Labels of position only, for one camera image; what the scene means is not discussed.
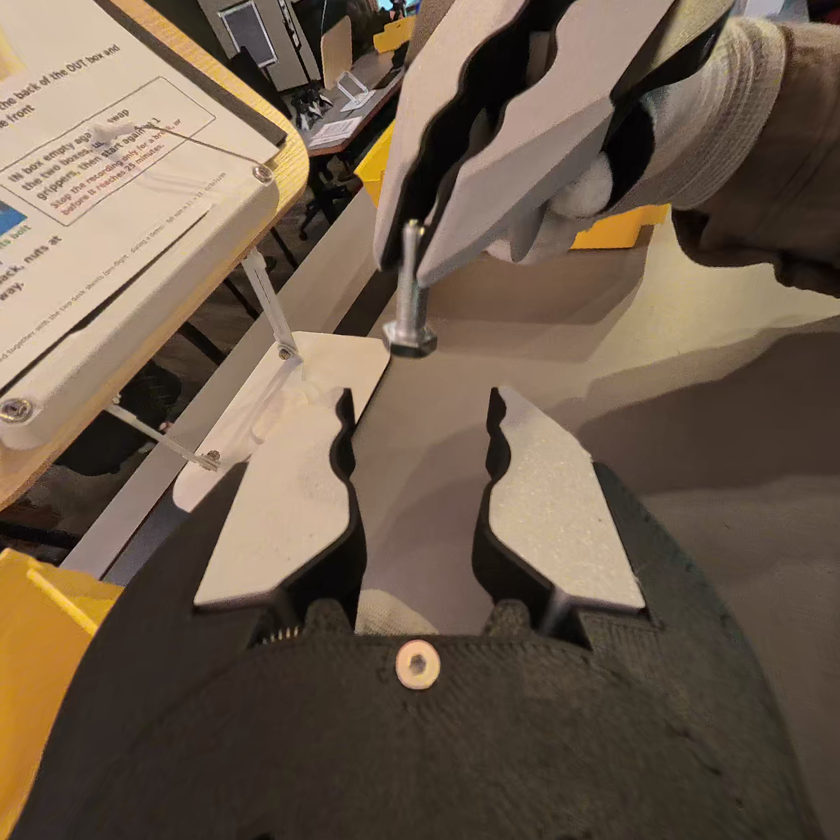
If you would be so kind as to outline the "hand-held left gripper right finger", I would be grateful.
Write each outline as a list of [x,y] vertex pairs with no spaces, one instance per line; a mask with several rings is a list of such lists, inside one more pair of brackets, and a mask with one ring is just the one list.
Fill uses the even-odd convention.
[[509,386],[491,390],[487,483],[471,567],[495,606],[521,603],[544,637],[581,613],[637,620],[647,605],[591,455]]

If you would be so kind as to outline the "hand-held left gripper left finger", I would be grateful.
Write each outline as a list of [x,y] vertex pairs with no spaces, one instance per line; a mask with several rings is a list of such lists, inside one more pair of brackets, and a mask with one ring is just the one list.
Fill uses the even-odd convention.
[[290,627],[332,599],[354,624],[366,569],[350,389],[285,409],[248,460],[195,593],[195,607],[271,610]]

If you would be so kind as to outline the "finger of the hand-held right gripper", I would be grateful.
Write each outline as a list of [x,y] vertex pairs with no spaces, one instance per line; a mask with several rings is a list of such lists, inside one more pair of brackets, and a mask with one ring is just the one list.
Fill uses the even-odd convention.
[[510,237],[516,257],[550,199],[598,157],[642,95],[702,66],[731,10],[730,2],[527,4],[524,89],[493,124],[480,114],[477,128],[495,131],[477,137],[488,143],[456,182],[468,197],[499,200],[469,229],[482,233],[482,250]]
[[379,267],[406,261],[404,227],[423,226],[418,278],[444,278],[483,245],[469,228],[497,198],[468,197],[459,171],[492,135],[493,124],[524,89],[528,63],[524,1],[421,2],[377,206],[373,250]]

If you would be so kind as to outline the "yellow plastic bin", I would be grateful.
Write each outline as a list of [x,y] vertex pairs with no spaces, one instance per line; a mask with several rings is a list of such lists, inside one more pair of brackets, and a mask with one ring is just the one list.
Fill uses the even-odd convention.
[[[394,122],[391,122],[354,170],[375,206],[378,206],[382,192],[393,131]],[[645,205],[604,218],[577,234],[572,249],[631,249],[635,246],[642,228],[662,224],[669,209],[669,205]]]
[[122,591],[1,553],[1,838],[20,816],[70,681]]

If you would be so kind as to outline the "silver hex bolt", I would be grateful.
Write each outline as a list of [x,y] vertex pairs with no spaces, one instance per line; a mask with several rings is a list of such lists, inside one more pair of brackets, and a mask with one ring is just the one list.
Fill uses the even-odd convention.
[[437,335],[427,322],[429,289],[417,279],[419,247],[425,228],[411,219],[402,229],[402,256],[395,289],[395,318],[384,328],[385,342],[394,358],[422,359],[437,348]]

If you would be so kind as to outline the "person's right hand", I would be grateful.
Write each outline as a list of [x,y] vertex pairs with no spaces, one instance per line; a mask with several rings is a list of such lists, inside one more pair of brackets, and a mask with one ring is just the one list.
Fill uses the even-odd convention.
[[524,256],[510,237],[486,252],[525,266],[571,249],[602,219],[637,207],[691,209],[717,193],[746,159],[781,89],[781,28],[761,17],[731,17],[701,68],[646,92],[604,150],[549,201]]

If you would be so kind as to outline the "background office desk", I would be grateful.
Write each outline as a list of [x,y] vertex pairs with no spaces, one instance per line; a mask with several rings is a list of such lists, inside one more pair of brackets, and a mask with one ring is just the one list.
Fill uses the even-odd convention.
[[310,126],[297,128],[311,158],[345,151],[397,100],[404,68],[394,66],[394,54],[371,52],[343,72],[335,86],[319,91],[332,105]]

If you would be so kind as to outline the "wooden document stand white base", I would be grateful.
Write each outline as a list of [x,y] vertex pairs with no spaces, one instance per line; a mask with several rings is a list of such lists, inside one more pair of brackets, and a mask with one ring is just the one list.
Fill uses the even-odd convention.
[[265,102],[253,106],[287,133],[273,157],[254,168],[256,178],[277,190],[272,203],[236,216],[207,213],[2,387],[2,508],[25,494],[101,412],[134,422],[117,406],[124,386],[237,266],[276,335],[256,371],[273,380],[260,380],[249,395],[234,387],[233,408],[245,410],[245,430],[260,443],[279,417],[275,405],[300,401],[298,393],[348,388],[356,418],[364,411],[387,365],[382,341],[292,332],[280,304],[268,301],[270,283],[257,248],[302,194],[308,161],[290,121]]

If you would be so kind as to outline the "black backing board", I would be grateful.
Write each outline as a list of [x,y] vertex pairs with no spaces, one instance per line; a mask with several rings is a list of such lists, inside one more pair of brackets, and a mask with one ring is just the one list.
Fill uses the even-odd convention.
[[277,148],[285,143],[287,133],[282,125],[253,106],[253,102],[265,104],[265,100],[146,2],[97,1],[97,5],[172,69],[264,139]]

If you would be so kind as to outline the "printed instruction sheet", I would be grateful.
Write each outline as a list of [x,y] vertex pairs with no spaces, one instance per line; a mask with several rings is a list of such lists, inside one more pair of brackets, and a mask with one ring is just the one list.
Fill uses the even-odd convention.
[[2,2],[2,387],[211,211],[271,204],[276,146],[95,2]]

